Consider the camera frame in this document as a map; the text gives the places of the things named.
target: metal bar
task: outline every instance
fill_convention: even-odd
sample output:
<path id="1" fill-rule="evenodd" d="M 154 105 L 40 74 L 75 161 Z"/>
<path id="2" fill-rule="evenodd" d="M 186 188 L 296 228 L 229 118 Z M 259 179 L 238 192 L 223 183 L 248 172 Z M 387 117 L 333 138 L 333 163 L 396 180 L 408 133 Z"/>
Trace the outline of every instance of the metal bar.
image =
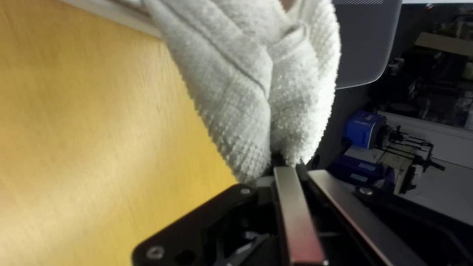
<path id="1" fill-rule="evenodd" d="M 398 235 L 378 220 L 353 194 L 343 188 L 342 182 L 324 170 L 310 172 L 309 176 L 384 265 L 426 266 Z"/>
<path id="2" fill-rule="evenodd" d="M 276 189 L 291 265 L 327 265 L 296 169 L 276 167 Z"/>

